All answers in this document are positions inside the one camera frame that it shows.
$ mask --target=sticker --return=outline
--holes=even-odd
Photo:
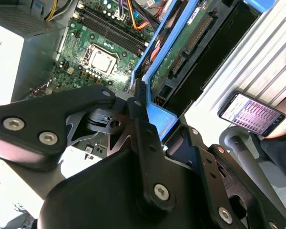
[[[93,146],[86,146],[85,151],[91,154],[93,151]]]
[[[149,0],[146,2],[146,4],[148,5],[148,7],[151,7],[152,5],[155,4],[155,1],[154,0]]]
[[[201,8],[197,7],[197,8],[194,10],[194,12],[193,12],[193,14],[191,15],[189,21],[187,22],[188,25],[190,25],[190,24],[193,22],[194,18],[197,16],[197,14],[198,14],[198,12],[200,11],[200,9],[201,9]]]

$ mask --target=phone screen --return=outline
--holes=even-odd
[[[261,136],[268,136],[285,119],[283,113],[240,93],[233,95],[219,117]]]

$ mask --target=white label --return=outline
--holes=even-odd
[[[86,149],[85,149],[85,151],[87,152],[87,153],[92,153],[92,151],[93,151],[93,148],[91,148],[90,146],[87,146],[86,147]]]
[[[199,11],[200,11],[200,8],[199,8],[199,7],[197,7],[197,8],[194,10],[194,12],[193,12],[193,14],[191,15],[189,21],[187,22],[188,25],[190,25],[190,24],[193,22],[194,18],[197,16],[197,14],[198,14]]]

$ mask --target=ram slot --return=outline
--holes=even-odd
[[[81,18],[79,20],[79,23],[81,23],[82,25],[86,26],[87,28],[97,32],[98,34],[106,37],[108,40],[111,40],[112,42],[114,42],[117,45],[123,47],[124,49],[126,49],[126,50],[128,50],[128,51],[130,51],[130,52],[132,52],[132,53],[134,53],[134,54],[136,54],[138,56],[141,56],[142,50],[139,49],[136,46],[133,46],[129,40],[127,40],[126,38],[122,37],[121,35],[116,34],[116,33],[114,33],[111,30],[104,29],[102,27],[102,25],[100,25],[100,24],[98,24],[96,22],[87,20],[85,17]]]
[[[108,28],[109,30],[112,30],[113,32],[126,38],[129,42],[132,43],[132,46],[136,46],[140,49],[145,49],[145,42],[143,40],[139,40],[133,37],[131,34],[121,30],[119,27],[107,22],[106,20],[95,14],[93,11],[91,11],[91,9],[85,7],[84,9],[80,10],[80,13],[86,19],[95,21],[98,24],[102,25],[104,28]]]

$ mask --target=silver screw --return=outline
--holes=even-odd
[[[110,93],[109,92],[103,91],[102,93],[103,93],[103,95],[110,97]]]
[[[139,101],[134,101],[135,104],[137,104],[138,106],[141,106],[141,103]]]
[[[161,184],[156,184],[154,186],[154,193],[156,194],[156,196],[163,201],[168,200],[168,198],[170,197],[170,194],[167,190],[167,188]]]
[[[217,147],[217,150],[218,150],[219,152],[221,152],[222,154],[224,154],[224,153],[225,153],[225,150],[224,150],[224,149],[222,149],[221,147]]]
[[[193,132],[195,135],[198,135],[198,134],[199,134],[199,132],[198,132],[196,129],[194,129],[194,128],[192,128],[192,132]]]
[[[269,222],[269,225],[270,225],[270,227],[272,228],[272,229],[278,229],[278,227],[277,227],[277,225],[276,224],[274,224],[273,222]]]
[[[224,222],[226,222],[227,224],[232,224],[233,220],[232,220],[232,216],[231,214],[228,212],[227,209],[220,207],[218,209],[218,213],[220,215],[220,217],[223,219]]]
[[[58,142],[58,137],[55,133],[46,131],[39,135],[39,140],[46,145],[54,145]]]
[[[19,118],[7,118],[3,121],[3,126],[8,130],[21,130],[24,128],[24,122]]]

